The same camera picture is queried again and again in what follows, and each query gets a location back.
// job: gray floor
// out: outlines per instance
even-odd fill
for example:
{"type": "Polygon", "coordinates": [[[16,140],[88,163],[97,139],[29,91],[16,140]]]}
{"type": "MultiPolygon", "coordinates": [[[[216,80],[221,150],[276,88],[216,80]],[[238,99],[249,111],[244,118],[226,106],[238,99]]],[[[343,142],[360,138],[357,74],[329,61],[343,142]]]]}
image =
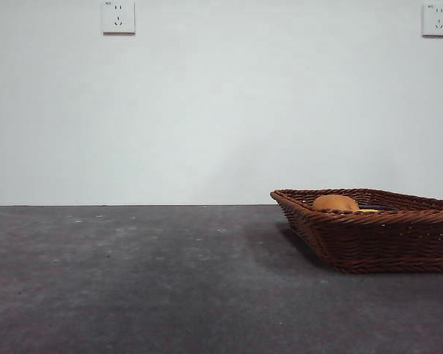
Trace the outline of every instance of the gray floor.
{"type": "Polygon", "coordinates": [[[0,207],[0,353],[443,353],[443,274],[339,274],[277,206],[0,207]]]}

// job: wicker basket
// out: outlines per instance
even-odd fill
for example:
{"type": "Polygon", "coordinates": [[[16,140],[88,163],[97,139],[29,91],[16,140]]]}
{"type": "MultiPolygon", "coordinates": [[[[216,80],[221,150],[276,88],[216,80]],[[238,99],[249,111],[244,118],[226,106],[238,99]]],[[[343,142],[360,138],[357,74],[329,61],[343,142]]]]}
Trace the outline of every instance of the wicker basket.
{"type": "Polygon", "coordinates": [[[382,190],[276,190],[290,226],[344,273],[443,272],[443,201],[382,190]],[[341,194],[379,212],[312,210],[320,195],[341,194]]]}

